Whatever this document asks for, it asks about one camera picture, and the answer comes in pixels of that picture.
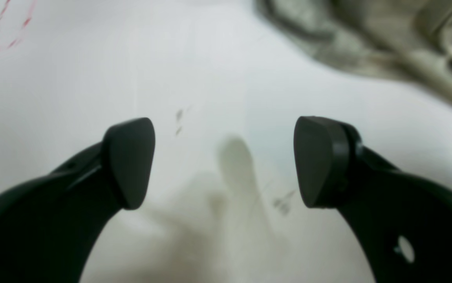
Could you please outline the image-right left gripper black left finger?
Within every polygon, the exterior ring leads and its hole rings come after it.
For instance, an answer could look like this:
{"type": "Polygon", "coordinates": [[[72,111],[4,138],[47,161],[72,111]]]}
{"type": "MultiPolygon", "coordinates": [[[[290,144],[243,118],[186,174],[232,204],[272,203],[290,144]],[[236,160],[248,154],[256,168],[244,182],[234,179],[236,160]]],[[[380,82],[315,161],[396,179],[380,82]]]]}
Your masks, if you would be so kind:
{"type": "Polygon", "coordinates": [[[145,199],[155,150],[148,118],[110,127],[48,175],[0,194],[0,283],[78,283],[105,225],[145,199]]]}

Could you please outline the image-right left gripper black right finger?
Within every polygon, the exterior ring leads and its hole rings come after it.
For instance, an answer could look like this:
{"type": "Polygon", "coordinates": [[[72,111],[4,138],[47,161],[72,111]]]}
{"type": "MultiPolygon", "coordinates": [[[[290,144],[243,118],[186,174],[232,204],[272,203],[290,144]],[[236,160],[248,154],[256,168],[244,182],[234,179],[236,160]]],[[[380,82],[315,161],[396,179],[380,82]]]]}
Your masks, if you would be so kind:
{"type": "Polygon", "coordinates": [[[452,283],[452,190],[401,171],[350,124],[296,120],[293,149],[308,208],[334,208],[377,283],[452,283]]]}

